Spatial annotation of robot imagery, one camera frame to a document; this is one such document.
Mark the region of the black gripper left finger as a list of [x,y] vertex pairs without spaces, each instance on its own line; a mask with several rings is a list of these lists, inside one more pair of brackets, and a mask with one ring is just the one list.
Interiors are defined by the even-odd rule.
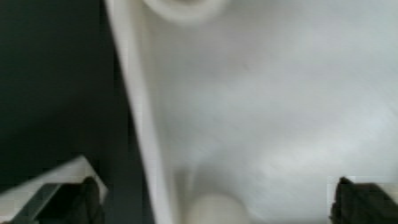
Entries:
[[81,183],[45,184],[10,224],[106,224],[95,178]]

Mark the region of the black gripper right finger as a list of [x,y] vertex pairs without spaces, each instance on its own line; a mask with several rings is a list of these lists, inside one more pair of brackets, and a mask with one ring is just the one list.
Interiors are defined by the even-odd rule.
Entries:
[[376,183],[340,178],[331,208],[333,224],[398,224],[398,203]]

